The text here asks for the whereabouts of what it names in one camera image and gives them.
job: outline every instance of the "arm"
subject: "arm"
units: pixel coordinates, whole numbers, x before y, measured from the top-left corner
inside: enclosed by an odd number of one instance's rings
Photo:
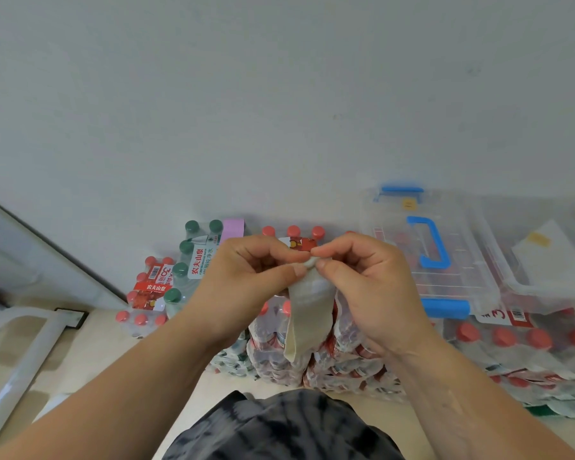
[[[269,237],[225,242],[176,317],[2,447],[0,460],[151,458],[211,358],[307,273],[299,262],[308,258]]]
[[[575,459],[575,451],[432,328],[399,249],[360,234],[317,247],[319,272],[399,377],[441,459]]]

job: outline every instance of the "tie-dye shirt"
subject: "tie-dye shirt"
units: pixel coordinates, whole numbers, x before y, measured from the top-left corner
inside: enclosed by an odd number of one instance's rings
[[[236,401],[227,401],[237,394]],[[163,460],[383,459],[403,456],[391,438],[345,402],[309,389],[243,400],[232,393],[181,433]]]

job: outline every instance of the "person's right hand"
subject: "person's right hand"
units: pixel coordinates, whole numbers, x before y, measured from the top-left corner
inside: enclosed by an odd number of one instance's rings
[[[363,234],[345,234],[315,247],[316,267],[345,295],[354,321],[385,355],[411,353],[435,335],[409,265],[399,248]]]

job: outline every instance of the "sock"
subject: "sock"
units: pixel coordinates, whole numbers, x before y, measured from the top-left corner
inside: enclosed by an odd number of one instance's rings
[[[288,288],[292,309],[284,355],[290,362],[317,349],[332,330],[336,289],[318,273],[315,268],[318,259],[313,257],[307,261],[307,275]]]

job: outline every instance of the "person's left hand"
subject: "person's left hand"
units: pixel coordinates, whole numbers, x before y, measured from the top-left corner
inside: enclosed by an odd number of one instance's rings
[[[196,308],[214,344],[229,347],[260,313],[264,302],[307,274],[310,254],[265,235],[228,239],[185,309]]]

